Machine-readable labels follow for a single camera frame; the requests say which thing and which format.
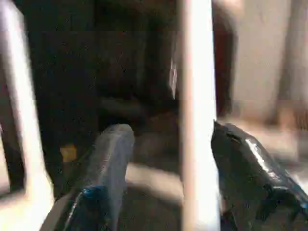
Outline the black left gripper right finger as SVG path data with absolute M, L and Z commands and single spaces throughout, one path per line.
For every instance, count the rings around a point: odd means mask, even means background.
M 308 193 L 253 136 L 214 123 L 211 147 L 236 231 L 306 231 Z

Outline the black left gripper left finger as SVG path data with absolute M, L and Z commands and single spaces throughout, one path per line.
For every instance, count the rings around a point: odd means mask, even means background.
M 78 161 L 42 231 L 115 231 L 135 136 L 128 124 L 106 128 Z

